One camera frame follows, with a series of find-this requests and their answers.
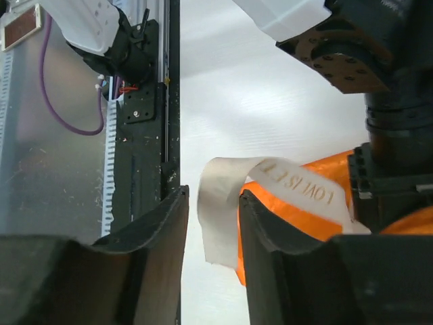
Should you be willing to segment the cream ribbon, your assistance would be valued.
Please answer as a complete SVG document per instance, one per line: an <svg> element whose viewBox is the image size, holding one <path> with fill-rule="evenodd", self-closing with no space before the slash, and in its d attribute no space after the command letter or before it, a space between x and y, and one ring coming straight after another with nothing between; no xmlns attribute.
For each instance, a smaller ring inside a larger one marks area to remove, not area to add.
<svg viewBox="0 0 433 325"><path fill-rule="evenodd" d="M318 240L368 234L348 193L348 153L304 166L286 158L214 158L202 171L197 213L207 262L241 270L239 197L251 190L271 212Z"/></svg>

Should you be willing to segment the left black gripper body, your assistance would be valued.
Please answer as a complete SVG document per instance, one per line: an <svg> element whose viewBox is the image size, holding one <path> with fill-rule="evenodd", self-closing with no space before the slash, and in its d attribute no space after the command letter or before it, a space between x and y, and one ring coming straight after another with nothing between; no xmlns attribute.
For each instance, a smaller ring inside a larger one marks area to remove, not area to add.
<svg viewBox="0 0 433 325"><path fill-rule="evenodd" d="M372 232L432 206L432 71L365 94L369 141L348 156L355 218Z"/></svg>

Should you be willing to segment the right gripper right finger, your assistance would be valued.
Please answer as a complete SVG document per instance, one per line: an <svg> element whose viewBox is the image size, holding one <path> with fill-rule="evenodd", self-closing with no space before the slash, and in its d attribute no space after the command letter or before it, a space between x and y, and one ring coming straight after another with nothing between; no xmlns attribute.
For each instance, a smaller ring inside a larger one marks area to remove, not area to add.
<svg viewBox="0 0 433 325"><path fill-rule="evenodd" d="M320 242L250 191L239 219L252 324L432 323L431 236Z"/></svg>

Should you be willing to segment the orange wrapping paper sheet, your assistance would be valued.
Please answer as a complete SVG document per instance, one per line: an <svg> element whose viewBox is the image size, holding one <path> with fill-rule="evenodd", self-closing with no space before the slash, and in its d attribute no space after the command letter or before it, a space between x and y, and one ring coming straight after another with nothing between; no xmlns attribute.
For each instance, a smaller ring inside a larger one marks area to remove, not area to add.
<svg viewBox="0 0 433 325"><path fill-rule="evenodd" d="M259 173L271 180L245 183L240 193L251 191L270 212L312 238L325 242L343 233L342 212L352 212L353 194L348 158L342 152L298 167L280 168L274 162L259 166Z"/></svg>

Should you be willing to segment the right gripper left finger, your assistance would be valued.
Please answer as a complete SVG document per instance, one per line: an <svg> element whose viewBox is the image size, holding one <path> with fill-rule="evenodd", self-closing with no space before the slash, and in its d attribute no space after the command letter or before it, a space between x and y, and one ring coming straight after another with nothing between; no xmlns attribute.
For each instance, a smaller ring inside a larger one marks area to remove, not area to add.
<svg viewBox="0 0 433 325"><path fill-rule="evenodd" d="M2 324L175 324L189 214L181 186L92 245L1 237Z"/></svg>

